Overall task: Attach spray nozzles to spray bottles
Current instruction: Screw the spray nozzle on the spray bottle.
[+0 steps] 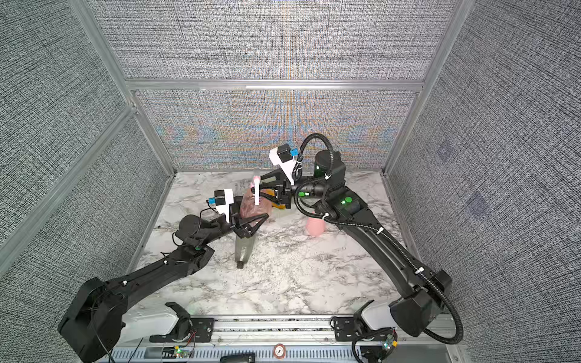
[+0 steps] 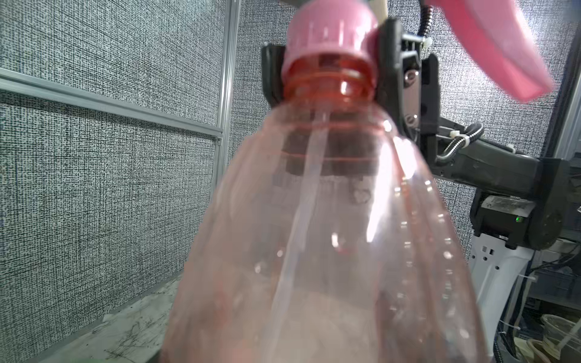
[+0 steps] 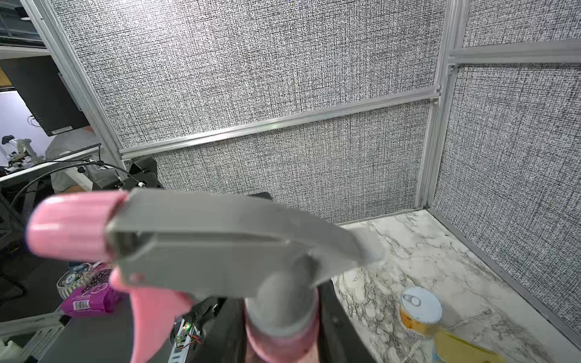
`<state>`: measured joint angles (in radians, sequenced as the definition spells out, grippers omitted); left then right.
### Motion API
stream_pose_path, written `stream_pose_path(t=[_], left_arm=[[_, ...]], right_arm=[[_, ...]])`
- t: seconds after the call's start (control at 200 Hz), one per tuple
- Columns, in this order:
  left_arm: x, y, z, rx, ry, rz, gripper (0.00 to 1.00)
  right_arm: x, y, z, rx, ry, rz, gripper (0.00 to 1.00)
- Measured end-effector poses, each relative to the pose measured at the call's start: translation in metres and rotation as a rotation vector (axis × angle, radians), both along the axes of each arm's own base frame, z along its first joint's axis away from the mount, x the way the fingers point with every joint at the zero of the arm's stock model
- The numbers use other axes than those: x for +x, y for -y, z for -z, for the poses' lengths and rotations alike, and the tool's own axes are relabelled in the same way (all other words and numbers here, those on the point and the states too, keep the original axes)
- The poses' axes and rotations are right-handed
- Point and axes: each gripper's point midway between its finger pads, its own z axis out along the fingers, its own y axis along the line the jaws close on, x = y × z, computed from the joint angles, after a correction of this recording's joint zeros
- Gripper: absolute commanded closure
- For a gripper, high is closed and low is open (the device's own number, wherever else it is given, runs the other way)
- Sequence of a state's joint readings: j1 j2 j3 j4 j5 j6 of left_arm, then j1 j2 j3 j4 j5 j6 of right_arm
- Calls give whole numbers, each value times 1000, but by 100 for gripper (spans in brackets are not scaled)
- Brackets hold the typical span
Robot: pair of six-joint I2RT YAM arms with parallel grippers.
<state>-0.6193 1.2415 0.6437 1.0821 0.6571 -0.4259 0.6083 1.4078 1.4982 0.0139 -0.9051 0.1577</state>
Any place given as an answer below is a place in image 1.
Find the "translucent pink spray bottle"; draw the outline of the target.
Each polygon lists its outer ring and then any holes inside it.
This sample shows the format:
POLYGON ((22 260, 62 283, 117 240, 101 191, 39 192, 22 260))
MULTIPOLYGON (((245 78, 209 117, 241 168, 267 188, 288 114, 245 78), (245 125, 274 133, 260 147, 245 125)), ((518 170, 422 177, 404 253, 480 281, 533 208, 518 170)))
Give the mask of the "translucent pink spray bottle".
POLYGON ((240 207, 241 218, 250 218, 262 214, 268 214, 270 216, 271 213, 272 213, 272 202, 269 201, 267 198, 260 196, 259 203, 256 204, 255 194, 249 188, 244 194, 241 202, 240 207))

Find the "grey pink spray nozzle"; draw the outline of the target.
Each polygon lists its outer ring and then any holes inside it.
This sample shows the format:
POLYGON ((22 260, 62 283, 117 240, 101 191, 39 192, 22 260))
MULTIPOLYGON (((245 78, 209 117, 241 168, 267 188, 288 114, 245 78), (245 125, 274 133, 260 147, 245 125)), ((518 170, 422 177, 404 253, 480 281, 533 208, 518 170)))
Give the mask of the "grey pink spray nozzle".
POLYGON ((259 175, 255 175, 253 177, 253 181, 252 181, 252 190, 253 190, 253 195, 254 195, 254 205, 255 206, 260 205, 260 183, 261 183, 261 177, 259 175))

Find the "opaque pink spray bottle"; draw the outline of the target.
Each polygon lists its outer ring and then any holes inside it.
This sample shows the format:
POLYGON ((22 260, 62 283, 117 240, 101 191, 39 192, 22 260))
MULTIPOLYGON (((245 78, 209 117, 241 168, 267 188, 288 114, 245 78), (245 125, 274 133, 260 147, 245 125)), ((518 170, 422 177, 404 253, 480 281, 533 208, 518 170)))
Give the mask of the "opaque pink spray bottle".
POLYGON ((321 236, 326 230, 325 221, 323 219, 308 218, 306 223, 306 231, 308 235, 313 237, 321 236))

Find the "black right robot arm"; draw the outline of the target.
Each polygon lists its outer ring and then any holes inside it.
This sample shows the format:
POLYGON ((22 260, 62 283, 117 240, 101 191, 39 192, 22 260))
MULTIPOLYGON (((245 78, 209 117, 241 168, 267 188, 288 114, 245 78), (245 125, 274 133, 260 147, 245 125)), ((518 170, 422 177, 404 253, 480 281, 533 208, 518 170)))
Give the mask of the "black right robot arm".
POLYGON ((302 174, 304 156, 282 145, 269 151, 275 170, 262 175, 259 189, 273 190, 270 200, 338 227, 360 244, 387 273, 399 293, 393 302, 372 301, 356 314, 368 331, 400 328, 412 337, 426 334, 440 343, 457 344, 464 330, 446 289, 452 283, 443 270, 434 271, 384 228, 371 207, 345 180, 340 153, 325 149, 316 154, 314 173, 302 174))

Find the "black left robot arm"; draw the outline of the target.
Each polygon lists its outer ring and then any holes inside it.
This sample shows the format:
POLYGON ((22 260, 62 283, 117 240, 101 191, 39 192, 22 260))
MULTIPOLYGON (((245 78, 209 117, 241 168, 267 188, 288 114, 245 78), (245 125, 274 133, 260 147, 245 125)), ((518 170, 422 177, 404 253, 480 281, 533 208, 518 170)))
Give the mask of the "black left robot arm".
POLYGON ((233 216, 220 214, 212 220, 198 215, 182 218, 175 236, 182 243, 160 260, 131 274, 109 281, 92 278, 81 285, 67 308, 57 332, 83 362, 94 362, 111 353, 126 327, 122 316, 162 287, 203 269, 214 254, 209 243, 232 232, 252 237, 269 214, 241 218, 239 205, 233 216))

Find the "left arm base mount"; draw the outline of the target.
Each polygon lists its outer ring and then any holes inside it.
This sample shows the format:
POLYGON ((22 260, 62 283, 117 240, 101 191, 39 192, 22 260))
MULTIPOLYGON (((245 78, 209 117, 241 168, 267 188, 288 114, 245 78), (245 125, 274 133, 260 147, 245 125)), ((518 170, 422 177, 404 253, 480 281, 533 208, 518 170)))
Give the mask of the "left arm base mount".
POLYGON ((192 317, 177 302, 166 302, 170 310, 172 324, 166 334, 154 334, 149 337, 150 343, 210 343, 216 320, 214 318, 192 317))

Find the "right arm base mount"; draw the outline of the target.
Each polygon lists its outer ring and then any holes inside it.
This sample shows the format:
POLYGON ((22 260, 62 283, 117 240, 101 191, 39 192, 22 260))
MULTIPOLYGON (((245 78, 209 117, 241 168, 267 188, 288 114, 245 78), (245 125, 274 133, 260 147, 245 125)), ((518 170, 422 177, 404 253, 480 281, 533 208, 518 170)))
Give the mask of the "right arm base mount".
POLYGON ((393 327, 374 329, 367 325, 363 319, 363 310, 368 308, 373 302, 373 299, 369 300, 355 311, 352 316, 332 316, 329 320, 329 325, 334 332, 335 340, 355 344, 362 340, 383 341, 384 349, 393 350, 398 341, 396 329, 393 327))

